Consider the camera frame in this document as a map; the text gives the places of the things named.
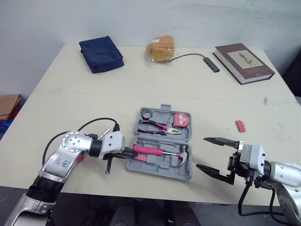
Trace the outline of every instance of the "bread in plastic bag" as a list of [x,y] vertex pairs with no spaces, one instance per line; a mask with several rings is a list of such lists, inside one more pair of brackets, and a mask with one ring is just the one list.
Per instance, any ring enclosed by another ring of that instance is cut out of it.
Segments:
[[169,62],[174,54],[174,38],[171,35],[157,37],[146,47],[148,61]]

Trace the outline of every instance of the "navy blue pouch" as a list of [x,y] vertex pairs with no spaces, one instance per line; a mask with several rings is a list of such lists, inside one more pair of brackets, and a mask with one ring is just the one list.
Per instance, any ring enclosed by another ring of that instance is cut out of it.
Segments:
[[124,65],[123,56],[109,36],[81,41],[79,45],[92,73],[106,72]]

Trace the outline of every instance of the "pliers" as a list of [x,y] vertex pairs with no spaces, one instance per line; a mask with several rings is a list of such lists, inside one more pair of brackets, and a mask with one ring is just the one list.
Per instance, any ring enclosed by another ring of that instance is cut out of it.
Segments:
[[140,132],[140,133],[160,134],[163,136],[165,136],[167,133],[169,133],[169,134],[181,134],[182,133],[178,129],[175,129],[173,127],[168,128],[166,124],[158,123],[158,122],[152,121],[152,120],[140,120],[140,123],[152,125],[152,126],[155,126],[155,127],[158,127],[161,129],[161,130],[155,130],[155,131],[149,131],[146,129],[138,129],[138,132]]

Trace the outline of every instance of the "tool kit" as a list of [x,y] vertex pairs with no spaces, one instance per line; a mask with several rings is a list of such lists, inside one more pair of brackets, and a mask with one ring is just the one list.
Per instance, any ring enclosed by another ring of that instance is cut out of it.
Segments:
[[143,107],[135,127],[132,149],[139,154],[129,159],[129,170],[170,178],[189,180],[192,176],[191,115],[171,111],[170,105],[161,109]]

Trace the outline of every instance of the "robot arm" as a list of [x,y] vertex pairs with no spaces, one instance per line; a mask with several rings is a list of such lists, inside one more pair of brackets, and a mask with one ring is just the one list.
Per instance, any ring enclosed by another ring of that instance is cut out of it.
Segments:
[[295,163],[268,162],[261,145],[246,145],[243,141],[224,138],[204,138],[217,145],[234,147],[237,151],[229,159],[227,176],[220,175],[218,169],[197,164],[207,175],[234,184],[235,174],[246,179],[246,185],[254,182],[256,188],[274,189],[280,206],[289,222],[288,225],[301,226],[301,166]]
[[[67,182],[80,156],[89,155],[101,160],[137,156],[136,152],[124,147],[125,138],[119,131],[100,138],[97,135],[85,135],[79,131],[66,133],[59,148],[43,165],[33,184],[27,193],[22,195],[4,226],[20,225],[18,221],[22,220],[24,212],[45,216],[50,214],[58,194]],[[110,167],[111,161],[108,162],[107,168]]]

